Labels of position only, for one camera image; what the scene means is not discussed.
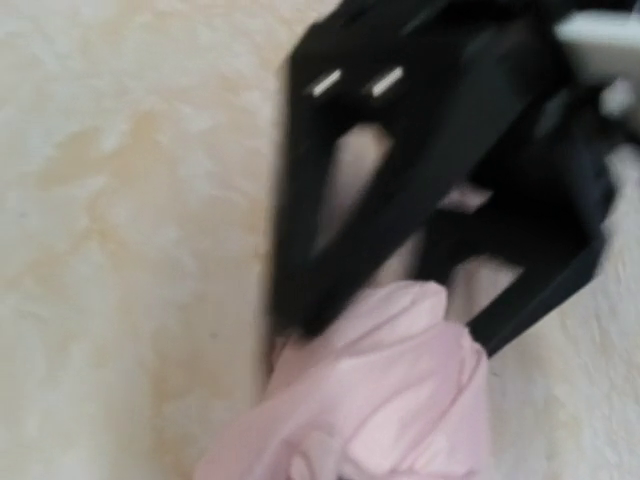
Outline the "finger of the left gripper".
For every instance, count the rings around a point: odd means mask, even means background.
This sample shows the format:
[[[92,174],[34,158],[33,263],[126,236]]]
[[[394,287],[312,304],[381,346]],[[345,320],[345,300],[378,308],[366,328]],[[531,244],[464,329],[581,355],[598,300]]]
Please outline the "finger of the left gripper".
[[[315,336],[547,92],[518,1],[343,1],[286,63],[269,317]]]
[[[564,89],[476,168],[491,193],[471,213],[438,210],[426,225],[415,276],[447,284],[465,261],[489,257],[520,275],[467,327],[493,356],[589,284],[615,200],[605,157],[612,132],[598,87]]]

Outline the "pink folding umbrella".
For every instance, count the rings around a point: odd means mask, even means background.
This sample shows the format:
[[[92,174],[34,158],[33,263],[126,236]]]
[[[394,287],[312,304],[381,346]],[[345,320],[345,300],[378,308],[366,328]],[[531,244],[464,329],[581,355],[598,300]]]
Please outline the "pink folding umbrella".
[[[488,358],[409,278],[411,237],[318,338],[280,338],[261,400],[221,431],[199,479],[482,479]]]

